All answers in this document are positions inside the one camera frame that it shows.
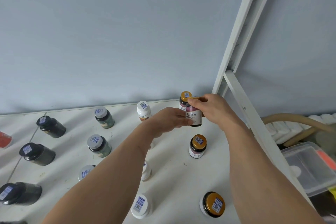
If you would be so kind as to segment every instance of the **left arm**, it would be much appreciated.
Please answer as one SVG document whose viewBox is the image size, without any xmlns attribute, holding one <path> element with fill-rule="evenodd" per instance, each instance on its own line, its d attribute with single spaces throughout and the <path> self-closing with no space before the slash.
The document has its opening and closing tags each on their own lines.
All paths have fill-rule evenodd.
<svg viewBox="0 0 336 224">
<path fill-rule="evenodd" d="M 137 194 L 152 140 L 191 124 L 184 111 L 171 107 L 142 122 L 57 202 L 42 224 L 92 224 L 97 218 L 102 224 L 121 224 Z"/>
</svg>

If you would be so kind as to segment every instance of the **red object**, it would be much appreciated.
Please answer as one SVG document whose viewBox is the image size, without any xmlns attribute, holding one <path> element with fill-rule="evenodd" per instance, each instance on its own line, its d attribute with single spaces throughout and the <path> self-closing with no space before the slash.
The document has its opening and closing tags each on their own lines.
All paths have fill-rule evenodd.
<svg viewBox="0 0 336 224">
<path fill-rule="evenodd" d="M 317 150 L 317 154 L 320 156 L 321 159 L 324 160 L 324 162 L 332 169 L 336 170 L 336 163 L 332 158 L 330 158 L 324 151 L 322 150 Z"/>
<path fill-rule="evenodd" d="M 0 148 L 5 148 L 7 147 L 12 141 L 12 137 L 0 132 Z"/>
</svg>

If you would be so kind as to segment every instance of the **right arm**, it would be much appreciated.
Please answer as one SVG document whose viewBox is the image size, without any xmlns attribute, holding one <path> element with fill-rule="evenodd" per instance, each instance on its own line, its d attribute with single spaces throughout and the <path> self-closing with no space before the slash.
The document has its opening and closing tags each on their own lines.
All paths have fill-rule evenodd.
<svg viewBox="0 0 336 224">
<path fill-rule="evenodd" d="M 216 94 L 189 99 L 225 132 L 230 148 L 233 203 L 243 224 L 325 224 L 291 182 L 272 164 L 246 125 Z"/>
</svg>

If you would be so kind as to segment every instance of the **left hand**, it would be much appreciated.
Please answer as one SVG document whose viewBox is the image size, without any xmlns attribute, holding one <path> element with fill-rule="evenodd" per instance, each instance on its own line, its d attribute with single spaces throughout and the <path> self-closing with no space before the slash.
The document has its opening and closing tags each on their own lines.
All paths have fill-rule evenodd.
<svg viewBox="0 0 336 224">
<path fill-rule="evenodd" d="M 153 137 L 157 138 L 162 133 L 172 131 L 174 128 L 192 125 L 193 121 L 186 118 L 185 111 L 178 108 L 166 107 L 145 120 L 142 124 L 149 126 L 149 129 L 153 132 Z"/>
</svg>

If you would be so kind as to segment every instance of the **black bottle cap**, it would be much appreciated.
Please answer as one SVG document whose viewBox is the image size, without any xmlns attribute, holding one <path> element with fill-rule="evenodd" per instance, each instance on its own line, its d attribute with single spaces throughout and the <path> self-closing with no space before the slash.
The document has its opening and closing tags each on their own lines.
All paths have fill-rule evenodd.
<svg viewBox="0 0 336 224">
<path fill-rule="evenodd" d="M 35 143 L 27 143 L 19 151 L 21 156 L 32 157 L 34 155 L 40 154 L 43 151 L 43 145 Z"/>
<path fill-rule="evenodd" d="M 36 125 L 42 128 L 46 128 L 52 125 L 51 118 L 48 115 L 42 116 L 36 122 Z"/>
<path fill-rule="evenodd" d="M 0 187 L 0 202 L 19 198 L 21 188 L 14 183 L 6 183 Z"/>
</svg>

